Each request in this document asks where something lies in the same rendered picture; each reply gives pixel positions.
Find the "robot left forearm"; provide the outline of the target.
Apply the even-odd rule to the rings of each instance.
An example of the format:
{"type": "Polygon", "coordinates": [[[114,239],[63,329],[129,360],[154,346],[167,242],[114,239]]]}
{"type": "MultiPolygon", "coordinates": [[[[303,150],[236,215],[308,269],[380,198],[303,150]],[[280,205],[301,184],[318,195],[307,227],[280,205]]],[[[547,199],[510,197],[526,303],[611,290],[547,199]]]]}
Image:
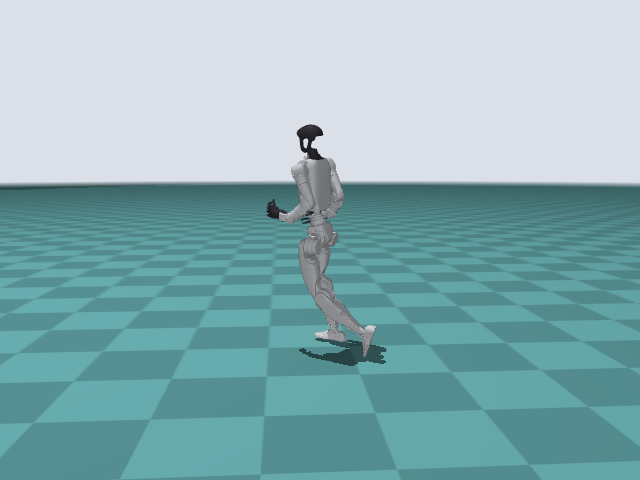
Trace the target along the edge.
{"type": "Polygon", "coordinates": [[[284,214],[279,212],[278,219],[288,224],[295,223],[298,219],[305,217],[309,207],[309,202],[307,200],[302,200],[290,213],[284,214]]]}

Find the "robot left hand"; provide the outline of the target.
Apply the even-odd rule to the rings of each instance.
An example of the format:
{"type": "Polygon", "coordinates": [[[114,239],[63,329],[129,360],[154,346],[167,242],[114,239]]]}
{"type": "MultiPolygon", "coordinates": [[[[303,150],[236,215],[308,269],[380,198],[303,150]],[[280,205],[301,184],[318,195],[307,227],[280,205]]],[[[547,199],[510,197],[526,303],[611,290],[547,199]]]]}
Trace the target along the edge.
{"type": "MultiPolygon", "coordinates": [[[[271,218],[273,218],[273,219],[275,219],[275,218],[276,218],[276,219],[278,219],[278,218],[279,218],[279,212],[284,213],[284,214],[287,214],[287,213],[288,213],[288,212],[286,212],[286,211],[284,211],[284,210],[282,210],[282,209],[280,209],[280,210],[279,210],[279,208],[278,208],[278,207],[276,207],[276,204],[275,204],[275,200],[274,200],[274,199],[272,200],[272,202],[269,202],[269,203],[268,203],[267,209],[268,209],[268,210],[267,210],[267,213],[269,213],[269,214],[267,214],[267,216],[268,216],[268,217],[271,217],[271,218]],[[273,206],[271,205],[271,203],[273,204],[273,206]]],[[[279,220],[279,219],[278,219],[278,220],[279,220]]],[[[282,221],[282,222],[284,222],[284,221],[282,221]]]]}

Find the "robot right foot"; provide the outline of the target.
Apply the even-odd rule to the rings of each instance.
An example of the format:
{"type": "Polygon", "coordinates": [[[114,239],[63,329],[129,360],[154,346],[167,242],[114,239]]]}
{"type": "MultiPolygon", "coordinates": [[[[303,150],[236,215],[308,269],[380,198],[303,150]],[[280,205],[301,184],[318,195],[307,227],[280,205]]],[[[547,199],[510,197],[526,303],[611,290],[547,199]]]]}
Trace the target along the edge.
{"type": "MultiPolygon", "coordinates": [[[[332,329],[333,330],[333,329],[332,329]]],[[[331,330],[326,330],[326,331],[322,331],[322,332],[315,332],[314,336],[318,337],[318,338],[322,338],[322,339],[330,339],[330,340],[336,340],[336,341],[340,341],[340,342],[344,342],[346,341],[346,335],[343,331],[339,331],[337,329],[337,333],[335,331],[335,333],[332,333],[331,330]]]]}

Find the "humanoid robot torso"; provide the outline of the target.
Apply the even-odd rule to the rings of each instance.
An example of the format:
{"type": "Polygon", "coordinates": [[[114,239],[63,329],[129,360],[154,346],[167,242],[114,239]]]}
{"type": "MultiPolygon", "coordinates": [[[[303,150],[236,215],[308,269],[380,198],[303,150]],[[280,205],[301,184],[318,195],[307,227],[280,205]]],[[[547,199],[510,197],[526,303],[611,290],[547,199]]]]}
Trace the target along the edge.
{"type": "MultiPolygon", "coordinates": [[[[319,154],[321,156],[321,154],[319,154]]],[[[308,180],[311,186],[312,194],[315,200],[315,206],[313,209],[314,214],[308,215],[310,218],[311,226],[307,228],[308,235],[311,233],[319,234],[321,237],[322,246],[328,244],[333,239],[333,228],[330,222],[326,222],[325,215],[320,211],[326,210],[330,206],[331,199],[331,170],[329,161],[323,157],[321,160],[308,159],[309,155],[304,156],[304,159],[297,164],[306,162],[308,167],[308,180]],[[305,158],[306,157],[306,158],[305,158]]],[[[298,186],[298,185],[297,185],[298,186]]],[[[299,192],[299,200],[303,199],[302,194],[299,192]]]]}

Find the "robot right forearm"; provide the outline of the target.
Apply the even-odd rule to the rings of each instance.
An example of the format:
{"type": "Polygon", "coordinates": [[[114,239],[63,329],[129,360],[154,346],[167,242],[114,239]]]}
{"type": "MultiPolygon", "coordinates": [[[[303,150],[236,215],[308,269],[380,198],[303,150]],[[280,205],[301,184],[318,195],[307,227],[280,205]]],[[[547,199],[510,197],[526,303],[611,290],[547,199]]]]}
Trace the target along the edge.
{"type": "Polygon", "coordinates": [[[337,201],[337,202],[333,202],[331,200],[329,208],[325,211],[321,211],[321,213],[325,215],[325,218],[328,218],[328,219],[334,218],[336,216],[338,209],[340,209],[340,207],[342,206],[343,201],[344,199],[342,201],[337,201]]]}

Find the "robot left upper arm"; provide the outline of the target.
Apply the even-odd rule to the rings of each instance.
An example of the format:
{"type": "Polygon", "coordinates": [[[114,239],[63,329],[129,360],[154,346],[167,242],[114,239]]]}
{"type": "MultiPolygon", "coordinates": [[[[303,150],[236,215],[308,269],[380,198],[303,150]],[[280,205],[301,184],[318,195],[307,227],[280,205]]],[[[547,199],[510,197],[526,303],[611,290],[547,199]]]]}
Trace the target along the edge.
{"type": "MultiPolygon", "coordinates": [[[[311,210],[315,206],[315,200],[312,194],[311,186],[308,180],[308,167],[306,162],[299,163],[291,168],[292,177],[295,179],[298,185],[299,192],[302,194],[303,199],[307,200],[310,204],[308,210],[311,210]]],[[[301,200],[301,201],[302,201],[301,200]]]]}

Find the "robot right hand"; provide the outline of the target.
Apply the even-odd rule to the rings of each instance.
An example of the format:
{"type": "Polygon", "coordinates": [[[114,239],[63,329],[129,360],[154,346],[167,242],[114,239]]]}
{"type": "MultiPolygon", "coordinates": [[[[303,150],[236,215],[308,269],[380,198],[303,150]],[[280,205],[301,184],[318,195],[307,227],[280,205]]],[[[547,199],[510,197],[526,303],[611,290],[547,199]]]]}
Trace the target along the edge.
{"type": "MultiPolygon", "coordinates": [[[[326,209],[326,210],[327,210],[327,209],[326,209]]],[[[323,211],[325,211],[325,210],[323,210],[323,211]]],[[[308,215],[314,214],[314,212],[313,212],[313,211],[307,211],[306,213],[310,213],[310,214],[306,214],[305,216],[308,216],[308,215]]],[[[321,213],[321,211],[320,211],[320,213],[321,213]]],[[[307,218],[303,218],[303,219],[300,219],[300,220],[302,221],[302,220],[307,220],[307,219],[310,219],[310,218],[308,218],[308,217],[307,217],[307,218]]],[[[326,218],[326,219],[328,219],[328,218],[326,218]]],[[[309,221],[306,221],[306,222],[303,222],[302,224],[309,223],[309,222],[310,222],[310,220],[309,220],[309,221]]]]}

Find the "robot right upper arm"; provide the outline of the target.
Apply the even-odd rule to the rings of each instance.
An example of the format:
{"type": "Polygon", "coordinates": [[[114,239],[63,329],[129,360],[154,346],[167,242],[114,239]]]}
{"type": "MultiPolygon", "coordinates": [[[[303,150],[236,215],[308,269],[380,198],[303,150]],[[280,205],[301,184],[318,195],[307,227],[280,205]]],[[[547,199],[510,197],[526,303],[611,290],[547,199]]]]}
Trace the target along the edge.
{"type": "Polygon", "coordinates": [[[331,200],[333,202],[342,201],[344,199],[344,192],[342,190],[339,177],[336,172],[335,162],[331,158],[326,158],[330,163],[331,170],[331,200]]]}

